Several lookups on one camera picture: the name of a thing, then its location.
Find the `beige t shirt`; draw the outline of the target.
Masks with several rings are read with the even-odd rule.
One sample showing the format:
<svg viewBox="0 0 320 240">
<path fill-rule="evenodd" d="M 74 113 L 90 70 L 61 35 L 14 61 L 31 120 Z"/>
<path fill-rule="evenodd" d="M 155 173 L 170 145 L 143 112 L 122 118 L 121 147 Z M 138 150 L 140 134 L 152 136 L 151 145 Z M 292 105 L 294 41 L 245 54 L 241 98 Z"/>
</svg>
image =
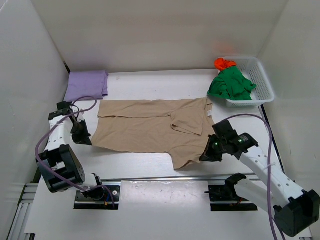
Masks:
<svg viewBox="0 0 320 240">
<path fill-rule="evenodd" d="M 93 146 L 116 152 L 169 154 L 179 170 L 199 163 L 213 131 L 208 97 L 102 100 Z"/>
</svg>

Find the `purple t shirt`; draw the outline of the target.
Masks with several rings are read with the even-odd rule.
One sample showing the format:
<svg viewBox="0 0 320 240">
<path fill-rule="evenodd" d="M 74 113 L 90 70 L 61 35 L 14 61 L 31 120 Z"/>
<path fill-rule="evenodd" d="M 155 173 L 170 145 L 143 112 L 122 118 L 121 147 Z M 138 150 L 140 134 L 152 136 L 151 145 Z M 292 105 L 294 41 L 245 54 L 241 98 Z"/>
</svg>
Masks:
<svg viewBox="0 0 320 240">
<path fill-rule="evenodd" d="M 70 72 L 64 101 L 74 102 L 84 97 L 103 99 L 108 95 L 108 77 L 106 70 Z"/>
</svg>

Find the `green t shirt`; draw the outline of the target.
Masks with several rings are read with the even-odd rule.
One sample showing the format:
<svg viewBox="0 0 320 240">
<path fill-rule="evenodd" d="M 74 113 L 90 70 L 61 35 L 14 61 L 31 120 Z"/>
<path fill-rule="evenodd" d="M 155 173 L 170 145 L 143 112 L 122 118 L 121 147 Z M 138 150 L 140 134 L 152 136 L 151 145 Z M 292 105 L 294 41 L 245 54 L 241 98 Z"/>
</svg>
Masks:
<svg viewBox="0 0 320 240">
<path fill-rule="evenodd" d="M 251 101 L 256 86 L 236 66 L 231 66 L 213 79 L 207 95 L 232 101 Z"/>
</svg>

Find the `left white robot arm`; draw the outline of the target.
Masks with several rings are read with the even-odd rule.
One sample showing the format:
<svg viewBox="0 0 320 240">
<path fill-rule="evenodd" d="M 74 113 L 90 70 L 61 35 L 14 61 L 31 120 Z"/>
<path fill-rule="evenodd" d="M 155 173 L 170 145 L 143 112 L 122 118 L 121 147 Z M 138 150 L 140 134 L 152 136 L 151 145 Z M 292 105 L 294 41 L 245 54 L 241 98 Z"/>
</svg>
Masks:
<svg viewBox="0 0 320 240">
<path fill-rule="evenodd" d="M 51 133 L 44 152 L 38 154 L 41 163 L 37 165 L 51 193 L 75 187 L 85 198 L 100 201 L 107 194 L 100 177 L 95 173 L 85 173 L 71 147 L 71 142 L 92 145 L 85 119 L 78 113 L 69 116 L 77 109 L 71 102 L 62 101 L 57 104 L 57 110 L 49 114 Z"/>
</svg>

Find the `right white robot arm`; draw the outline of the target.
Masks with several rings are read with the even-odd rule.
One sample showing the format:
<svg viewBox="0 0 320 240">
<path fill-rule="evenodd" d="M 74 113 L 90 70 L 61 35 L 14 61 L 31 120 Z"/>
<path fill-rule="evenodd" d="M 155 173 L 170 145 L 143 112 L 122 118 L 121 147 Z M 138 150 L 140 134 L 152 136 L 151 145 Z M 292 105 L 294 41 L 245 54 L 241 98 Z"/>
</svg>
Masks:
<svg viewBox="0 0 320 240">
<path fill-rule="evenodd" d="M 246 199 L 266 211 L 271 225 L 291 238 L 319 220 L 319 194 L 304 190 L 285 175 L 251 135 L 238 134 L 228 120 L 216 123 L 212 128 L 214 134 L 208 137 L 200 161 L 220 162 L 223 155 L 233 156 L 250 168 L 266 187 L 236 173 L 227 178 L 223 186 L 210 186 L 207 191 L 210 198 L 215 201 Z"/>
</svg>

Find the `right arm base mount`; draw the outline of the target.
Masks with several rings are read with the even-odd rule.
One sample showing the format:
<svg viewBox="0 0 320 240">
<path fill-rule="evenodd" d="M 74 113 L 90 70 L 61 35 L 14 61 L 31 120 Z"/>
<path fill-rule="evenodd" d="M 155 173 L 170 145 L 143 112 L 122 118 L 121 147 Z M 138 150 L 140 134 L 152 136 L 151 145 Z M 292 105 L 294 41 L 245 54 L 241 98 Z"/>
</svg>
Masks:
<svg viewBox="0 0 320 240">
<path fill-rule="evenodd" d="M 247 177 L 236 173 L 228 177 L 224 184 L 212 184 L 208 186 L 205 194 L 209 195 L 211 212 L 253 212 L 258 207 L 249 200 L 239 197 L 235 191 L 235 185 Z"/>
</svg>

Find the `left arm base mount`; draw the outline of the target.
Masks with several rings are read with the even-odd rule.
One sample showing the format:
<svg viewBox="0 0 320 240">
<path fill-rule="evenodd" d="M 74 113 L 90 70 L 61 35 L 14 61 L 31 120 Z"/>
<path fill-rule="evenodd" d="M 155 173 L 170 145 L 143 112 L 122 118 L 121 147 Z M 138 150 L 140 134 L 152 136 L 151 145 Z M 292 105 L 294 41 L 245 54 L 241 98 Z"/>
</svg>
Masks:
<svg viewBox="0 0 320 240">
<path fill-rule="evenodd" d="M 118 210 L 120 195 L 121 195 L 121 182 L 120 181 L 103 181 L 110 193 L 99 188 L 91 195 L 85 196 L 79 190 L 76 191 L 74 198 L 73 208 L 75 210 Z"/>
</svg>

